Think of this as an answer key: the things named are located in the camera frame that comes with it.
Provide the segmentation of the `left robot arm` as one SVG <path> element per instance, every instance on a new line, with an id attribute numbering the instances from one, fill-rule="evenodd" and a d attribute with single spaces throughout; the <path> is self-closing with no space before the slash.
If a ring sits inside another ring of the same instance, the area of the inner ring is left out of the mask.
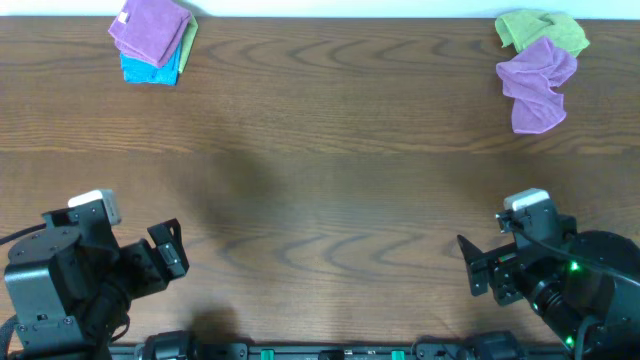
<path id="1" fill-rule="evenodd" d="M 4 281 L 23 359 L 107 359 L 133 300 L 165 290 L 189 262 L 175 219 L 119 246 L 103 201 L 44 214 L 8 253 Z"/>

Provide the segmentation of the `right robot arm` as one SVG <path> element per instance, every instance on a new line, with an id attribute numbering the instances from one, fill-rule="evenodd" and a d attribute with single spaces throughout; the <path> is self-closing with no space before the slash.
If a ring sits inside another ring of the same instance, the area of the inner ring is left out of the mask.
<path id="1" fill-rule="evenodd" d="M 519 300 L 552 330 L 574 359 L 639 355 L 639 248 L 608 231 L 579 231 L 550 199 L 497 214 L 510 244 L 483 252 L 457 241 L 472 295 L 500 306 Z"/>

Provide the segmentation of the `purple cloth with label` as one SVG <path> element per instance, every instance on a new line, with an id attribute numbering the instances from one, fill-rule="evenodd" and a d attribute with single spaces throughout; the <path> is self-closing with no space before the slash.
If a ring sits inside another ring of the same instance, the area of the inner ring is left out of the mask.
<path id="1" fill-rule="evenodd" d="M 156 68 L 176 51 L 192 13 L 172 0 L 127 0 L 108 29 L 117 49 Z"/>

